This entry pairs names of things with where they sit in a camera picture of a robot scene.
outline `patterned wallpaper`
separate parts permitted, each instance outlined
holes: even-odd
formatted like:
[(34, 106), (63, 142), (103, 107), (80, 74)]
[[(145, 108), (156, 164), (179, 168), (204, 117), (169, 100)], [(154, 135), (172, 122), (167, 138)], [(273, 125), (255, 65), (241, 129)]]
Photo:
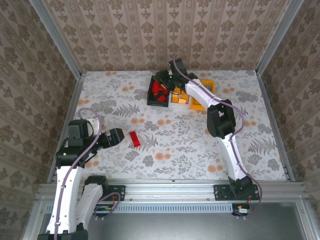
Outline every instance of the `patterned wallpaper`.
[(263, 73), (295, 177), (320, 223), (320, 0), (305, 0)]
[(289, 0), (45, 0), (83, 71), (255, 69)]
[(0, 239), (24, 232), (75, 80), (27, 0), (0, 1)]

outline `red block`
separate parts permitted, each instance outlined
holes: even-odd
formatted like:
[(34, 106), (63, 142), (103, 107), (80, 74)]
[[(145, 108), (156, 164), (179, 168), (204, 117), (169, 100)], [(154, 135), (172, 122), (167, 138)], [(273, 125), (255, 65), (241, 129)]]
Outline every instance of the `red block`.
[(152, 85), (152, 92), (155, 96), (158, 95), (160, 87), (161, 87), (160, 83), (158, 83), (157, 81), (154, 81)]
[(163, 92), (163, 95), (168, 95), (169, 94), (169, 91), (167, 89), (165, 89), (165, 88), (162, 90), (162, 92)]
[(138, 137), (137, 137), (137, 134), (136, 134), (135, 131), (130, 132), (130, 137), (132, 139), (133, 146), (139, 147), (140, 146), (140, 142), (138, 140)]
[(157, 100), (158, 102), (165, 102), (165, 101), (167, 101), (167, 98), (162, 95), (161, 97), (158, 97), (156, 100)]

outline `table surface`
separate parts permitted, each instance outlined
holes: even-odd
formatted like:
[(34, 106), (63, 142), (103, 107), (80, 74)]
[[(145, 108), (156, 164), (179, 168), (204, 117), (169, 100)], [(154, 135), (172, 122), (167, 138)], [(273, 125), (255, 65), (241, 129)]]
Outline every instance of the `table surface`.
[[(245, 118), (236, 136), (248, 172), (258, 180), (286, 180), (256, 73), (253, 70), (194, 70), (200, 79), (214, 80), (215, 94), (230, 99)], [(121, 128), (125, 139), (102, 149), (85, 165), (84, 177), (114, 179), (227, 180), (227, 165), (219, 139), (207, 130), (207, 113), (147, 106), (155, 71), (94, 71), (84, 79), (77, 111), (86, 107), (104, 119), (103, 130)], [(85, 111), (84, 118), (94, 115)], [(236, 129), (241, 125), (237, 113)], [(129, 132), (141, 146), (134, 147)]]

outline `wooden block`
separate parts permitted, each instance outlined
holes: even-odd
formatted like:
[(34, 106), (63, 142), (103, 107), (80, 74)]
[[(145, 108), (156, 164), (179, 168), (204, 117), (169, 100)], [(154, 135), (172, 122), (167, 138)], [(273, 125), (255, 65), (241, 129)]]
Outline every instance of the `wooden block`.
[(179, 103), (180, 104), (186, 104), (187, 103), (187, 100), (183, 99), (183, 98), (180, 98), (179, 99)]
[(181, 93), (181, 98), (184, 99), (184, 100), (186, 100), (186, 101), (189, 100), (188, 95), (187, 95), (184, 91)]
[(179, 102), (178, 95), (175, 95), (175, 94), (172, 95), (172, 102), (176, 104)]

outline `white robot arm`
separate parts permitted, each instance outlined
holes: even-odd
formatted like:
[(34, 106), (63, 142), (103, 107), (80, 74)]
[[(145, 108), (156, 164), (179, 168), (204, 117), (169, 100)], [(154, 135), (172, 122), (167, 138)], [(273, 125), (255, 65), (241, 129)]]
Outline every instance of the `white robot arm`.
[(113, 128), (102, 132), (94, 146), (71, 169), (65, 185), (62, 185), (67, 172), (75, 160), (88, 148), (97, 136), (99, 124), (94, 119), (78, 119), (70, 121), (68, 125), (69, 137), (65, 139), (55, 155), (57, 185), (53, 210), (46, 233), (39, 234), (37, 240), (87, 240), (88, 224), (97, 202), (109, 194), (108, 181), (105, 176), (89, 176), (84, 183), (80, 202), (77, 205), (80, 180), (84, 167), (100, 149), (106, 149), (119, 144), (124, 138), (120, 128)]
[(153, 79), (170, 92), (176, 87), (182, 89), (207, 109), (207, 129), (213, 137), (221, 139), (221, 148), (228, 167), (230, 190), (235, 198), (247, 195), (246, 191), (253, 186), (253, 182), (243, 165), (236, 140), (232, 138), (236, 120), (231, 101), (221, 100), (210, 92), (195, 74), (188, 74), (180, 58), (174, 62), (169, 61), (169, 65), (170, 71), (158, 71)]
[[(205, 109), (210, 108), (210, 106), (216, 106), (220, 103), (216, 100), (220, 100), (217, 96), (215, 96), (212, 92), (210, 92), (207, 88), (203, 86), (203, 88), (200, 88), (199, 85), (202, 85), (199, 79), (193, 79), (194, 82), (188, 82), (185, 85), (185, 91), (190, 96), (194, 97)], [(229, 133), (224, 136), (223, 139), (221, 139), (221, 146), (223, 149), (224, 157), (226, 158), (226, 164), (228, 167), (228, 174), (231, 179), (236, 181), (237, 179), (243, 179), (246, 177), (246, 174), (240, 169), (239, 164), (236, 160), (236, 156), (233, 152), (233, 149), (230, 144), (230, 137), (232, 133)], [(233, 146), (236, 149), (238, 160), (243, 167), (243, 169), (246, 169), (245, 166), (242, 163), (239, 150), (237, 148), (236, 140), (232, 139)]]

